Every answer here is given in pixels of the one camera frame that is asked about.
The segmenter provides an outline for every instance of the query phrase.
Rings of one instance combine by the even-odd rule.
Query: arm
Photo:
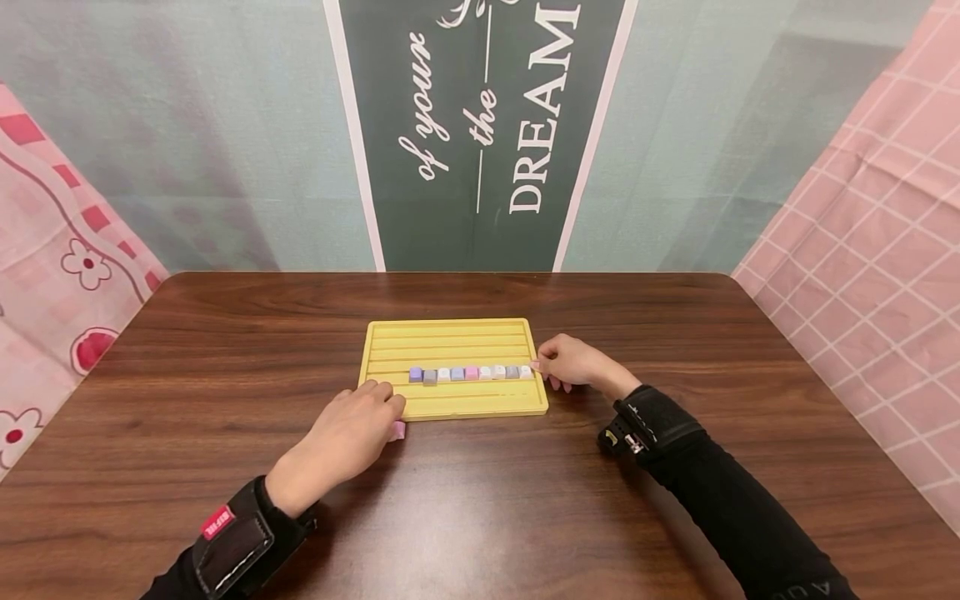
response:
[[[554,390],[587,384],[637,408],[664,442],[637,454],[637,462],[689,512],[749,600],[855,600],[846,578],[777,499],[668,396],[641,385],[603,352],[563,334],[540,347],[532,366]],[[678,430],[683,433],[670,435]]]
[[[394,422],[406,400],[389,383],[343,390],[310,432],[266,477],[244,486],[204,524],[141,600],[248,598],[316,528],[313,506],[337,485],[373,464],[398,437]]]

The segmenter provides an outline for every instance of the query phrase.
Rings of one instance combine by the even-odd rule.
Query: person's right hand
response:
[[[569,392],[574,385],[589,385],[611,399],[623,398],[640,385],[639,379],[597,348],[565,333],[537,349],[530,367],[550,381],[553,389]]]
[[[310,432],[267,473],[267,494],[296,518],[327,492],[373,464],[395,439],[394,421],[406,398],[386,381],[372,379],[343,390],[320,413]]]

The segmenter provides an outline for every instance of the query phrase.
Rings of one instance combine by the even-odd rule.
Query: row of keycaps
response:
[[[534,372],[527,365],[519,367],[493,365],[492,367],[454,367],[453,369],[410,369],[410,383],[437,385],[438,381],[477,381],[486,379],[533,379]]]

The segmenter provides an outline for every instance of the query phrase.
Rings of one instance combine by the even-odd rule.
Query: wooden table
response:
[[[515,317],[678,398],[862,598],[956,598],[960,540],[731,279],[183,274],[0,486],[0,597],[135,598],[355,384],[367,322]],[[597,394],[413,423],[266,597],[742,597],[683,510],[596,449]]]

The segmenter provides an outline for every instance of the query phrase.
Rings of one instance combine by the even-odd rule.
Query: wrist strap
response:
[[[311,507],[294,520],[274,506],[261,475],[204,523],[193,545],[193,568],[208,600],[247,598],[317,528]]]
[[[703,426],[669,396],[641,385],[613,403],[617,416],[597,435],[601,448],[611,454],[630,451],[641,465],[660,456],[678,439]]]

